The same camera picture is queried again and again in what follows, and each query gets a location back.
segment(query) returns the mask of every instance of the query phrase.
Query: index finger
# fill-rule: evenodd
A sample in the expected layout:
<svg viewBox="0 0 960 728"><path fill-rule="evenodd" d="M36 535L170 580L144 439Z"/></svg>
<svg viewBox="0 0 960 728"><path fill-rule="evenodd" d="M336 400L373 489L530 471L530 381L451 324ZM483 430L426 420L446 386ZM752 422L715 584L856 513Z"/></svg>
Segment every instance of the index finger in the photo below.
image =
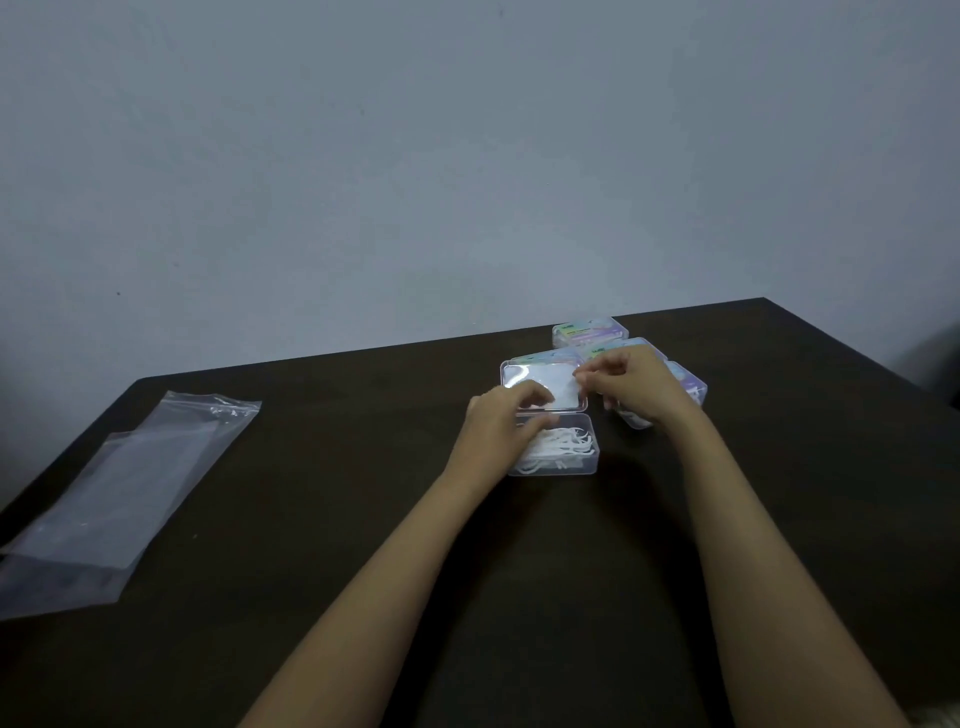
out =
<svg viewBox="0 0 960 728"><path fill-rule="evenodd" d="M574 375L582 372L603 372L609 375L622 375L627 371L627 362L630 361L630 347L622 349L610 349L606 352L597 354L590 361L581 364L575 370Z"/></svg>
<svg viewBox="0 0 960 728"><path fill-rule="evenodd" d="M514 407L529 407L531 404L544 405L553 401L553 393L533 379L524 379L507 391L510 392Z"/></svg>

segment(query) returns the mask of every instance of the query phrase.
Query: table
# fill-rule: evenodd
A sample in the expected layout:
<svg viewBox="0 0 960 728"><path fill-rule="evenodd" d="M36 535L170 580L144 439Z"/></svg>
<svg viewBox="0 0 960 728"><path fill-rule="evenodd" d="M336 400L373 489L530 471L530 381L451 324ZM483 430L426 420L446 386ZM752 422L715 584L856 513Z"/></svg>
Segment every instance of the table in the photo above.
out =
<svg viewBox="0 0 960 728"><path fill-rule="evenodd" d="M618 317L706 410L895 697L960 697L960 413L763 299ZM117 604L0 623L9 726L233 726L549 327L137 381L5 543L168 389L263 400ZM730 725L676 458L590 403L595 476L507 479L454 546L385 724Z"/></svg>

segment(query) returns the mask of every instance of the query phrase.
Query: forearm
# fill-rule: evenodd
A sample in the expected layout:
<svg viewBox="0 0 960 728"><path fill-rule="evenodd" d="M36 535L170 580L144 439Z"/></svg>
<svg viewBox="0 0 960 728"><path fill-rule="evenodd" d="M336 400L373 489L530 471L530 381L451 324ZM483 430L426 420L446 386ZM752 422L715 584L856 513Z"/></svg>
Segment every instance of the forearm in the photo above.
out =
<svg viewBox="0 0 960 728"><path fill-rule="evenodd" d="M444 558L482 496L438 479L290 655L242 728L376 725Z"/></svg>
<svg viewBox="0 0 960 728"><path fill-rule="evenodd" d="M737 725L905 726L708 417L687 413L665 426L684 464Z"/></svg>

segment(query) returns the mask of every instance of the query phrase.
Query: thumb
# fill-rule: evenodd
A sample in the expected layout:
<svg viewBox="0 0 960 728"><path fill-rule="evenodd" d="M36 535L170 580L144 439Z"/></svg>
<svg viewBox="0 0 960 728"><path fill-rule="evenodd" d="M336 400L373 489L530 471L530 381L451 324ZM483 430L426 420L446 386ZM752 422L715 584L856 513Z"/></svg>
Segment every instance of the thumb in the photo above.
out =
<svg viewBox="0 0 960 728"><path fill-rule="evenodd" d="M581 372L577 375L577 382L588 392L596 392L619 399L623 382L620 376L603 375L599 372Z"/></svg>
<svg viewBox="0 0 960 728"><path fill-rule="evenodd" d="M539 415L538 417L531 417L527 420L522 427L517 429L524 448L533 442L533 439L537 437L539 432L543 432L549 426L555 425L559 421L560 418L557 415Z"/></svg>

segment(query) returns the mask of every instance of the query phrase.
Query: person's right arm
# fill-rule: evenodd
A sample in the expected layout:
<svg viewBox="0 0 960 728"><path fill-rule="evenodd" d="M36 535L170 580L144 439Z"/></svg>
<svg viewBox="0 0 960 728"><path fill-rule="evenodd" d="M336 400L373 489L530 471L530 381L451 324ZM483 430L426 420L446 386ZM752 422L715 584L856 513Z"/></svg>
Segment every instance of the person's right arm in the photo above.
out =
<svg viewBox="0 0 960 728"><path fill-rule="evenodd" d="M684 488L740 728L908 726L896 701L747 482L713 423L650 347L616 349L581 386L661 426Z"/></svg>

